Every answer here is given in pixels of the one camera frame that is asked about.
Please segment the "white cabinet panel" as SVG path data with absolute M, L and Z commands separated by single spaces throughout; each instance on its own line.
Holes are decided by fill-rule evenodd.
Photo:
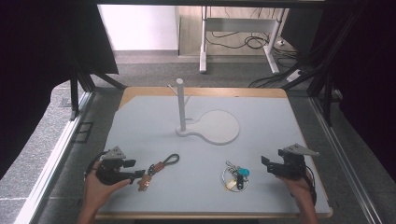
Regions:
M 113 50 L 177 50 L 178 7 L 99 5 Z

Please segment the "aluminium rail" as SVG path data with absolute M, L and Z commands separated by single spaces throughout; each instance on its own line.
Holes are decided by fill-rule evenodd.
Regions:
M 82 117 L 85 115 L 87 104 L 93 97 L 93 93 L 84 92 L 79 98 L 78 109 L 80 112 L 73 120 L 69 120 L 66 123 L 60 138 L 58 139 L 54 149 L 51 151 L 40 176 L 35 182 L 29 196 L 26 198 L 21 211 L 14 221 L 14 224 L 30 224 L 35 217 L 35 214 L 43 201 L 44 195 L 46 194 L 47 188 L 50 185 L 51 179 L 56 173 L 56 170 L 63 159 L 64 153 L 70 144 Z
M 344 175 L 346 176 L 346 180 L 351 187 L 358 204 L 361 207 L 361 211 L 368 221 L 368 224 L 383 224 L 371 197 L 369 196 L 366 188 L 361 183 L 361 180 L 359 179 L 354 167 L 348 159 L 347 154 L 345 153 L 344 148 L 340 143 L 333 127 L 329 125 L 323 117 L 323 109 L 319 103 L 319 100 L 313 97 L 309 97 L 308 100 L 314 110 L 315 115 L 318 118 L 322 130 L 325 132 L 331 149 L 338 160 Z

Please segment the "white desk frame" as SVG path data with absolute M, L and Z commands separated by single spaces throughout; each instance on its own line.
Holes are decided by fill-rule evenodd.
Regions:
M 232 19 L 207 17 L 207 7 L 202 7 L 202 38 L 199 57 L 199 71 L 206 72 L 206 33 L 207 32 L 239 32 L 239 33 L 267 33 L 270 34 L 269 43 L 263 46 L 265 57 L 273 74 L 279 69 L 273 56 L 276 37 L 282 24 L 286 9 L 280 8 L 275 19 Z

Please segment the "person's left hand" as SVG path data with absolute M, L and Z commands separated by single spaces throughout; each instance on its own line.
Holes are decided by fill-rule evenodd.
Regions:
M 131 183 L 130 179 L 125 179 L 113 185 L 103 184 L 96 176 L 100 164 L 101 162 L 97 161 L 85 178 L 83 208 L 87 211 L 97 212 L 114 192 Z

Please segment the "white key stand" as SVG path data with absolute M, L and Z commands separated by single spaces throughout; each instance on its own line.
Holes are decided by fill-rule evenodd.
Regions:
M 205 112 L 198 120 L 188 122 L 186 118 L 186 104 L 189 97 L 185 97 L 184 80 L 176 79 L 177 86 L 168 88 L 177 97 L 179 125 L 176 127 L 176 133 L 179 136 L 195 135 L 204 139 L 206 142 L 224 146 L 230 144 L 240 133 L 240 125 L 237 118 L 224 110 L 210 110 Z

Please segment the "grey table mat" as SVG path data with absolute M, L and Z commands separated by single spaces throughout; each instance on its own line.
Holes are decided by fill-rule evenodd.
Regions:
M 119 147 L 138 170 L 176 153 L 180 160 L 152 177 L 146 191 L 131 185 L 115 192 L 100 218 L 294 217 L 298 207 L 285 184 L 268 173 L 261 156 L 279 162 L 283 147 L 304 138 L 286 98 L 191 97 L 186 116 L 220 109 L 232 113 L 240 133 L 216 146 L 181 137 L 177 98 L 138 96 L 115 114 L 106 147 Z

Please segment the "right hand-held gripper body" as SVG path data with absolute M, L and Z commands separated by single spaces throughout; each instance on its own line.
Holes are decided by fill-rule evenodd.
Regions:
M 299 144 L 284 147 L 278 151 L 283 163 L 277 167 L 276 175 L 298 180 L 305 175 L 305 156 L 318 156 L 319 153 Z

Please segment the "person's right hand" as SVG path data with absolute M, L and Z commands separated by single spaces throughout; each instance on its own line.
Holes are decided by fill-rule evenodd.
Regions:
M 290 180 L 281 176 L 279 179 L 286 184 L 288 190 L 299 206 L 308 207 L 314 205 L 310 188 L 305 180 Z

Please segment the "white power strip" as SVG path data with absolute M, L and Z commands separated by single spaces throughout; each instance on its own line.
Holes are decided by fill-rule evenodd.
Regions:
M 297 69 L 296 71 L 294 71 L 293 73 L 291 73 L 288 77 L 287 77 L 287 81 L 288 82 L 292 82 L 295 79 L 297 79 L 298 77 L 300 77 L 304 72 L 300 69 Z

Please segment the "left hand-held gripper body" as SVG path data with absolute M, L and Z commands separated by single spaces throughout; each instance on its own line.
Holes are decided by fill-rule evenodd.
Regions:
M 96 176 L 105 185 L 111 186 L 125 179 L 131 179 L 130 173 L 120 170 L 124 165 L 126 156 L 119 147 L 113 147 L 107 151 L 100 165 L 97 167 Z

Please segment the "black curtain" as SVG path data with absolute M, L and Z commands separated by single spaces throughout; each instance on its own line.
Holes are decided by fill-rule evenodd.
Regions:
M 42 119 L 52 90 L 78 72 L 118 72 L 97 5 L 0 0 L 0 179 Z
M 396 0 L 362 2 L 330 74 L 346 119 L 396 182 Z

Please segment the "brown leather keychain black loop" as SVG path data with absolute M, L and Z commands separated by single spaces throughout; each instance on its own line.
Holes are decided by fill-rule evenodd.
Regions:
M 164 161 L 159 161 L 155 164 L 151 164 L 148 170 L 142 176 L 142 178 L 137 182 L 138 190 L 146 191 L 154 175 L 159 173 L 164 167 L 173 165 L 178 161 L 179 161 L 179 155 L 174 153 L 168 156 Z

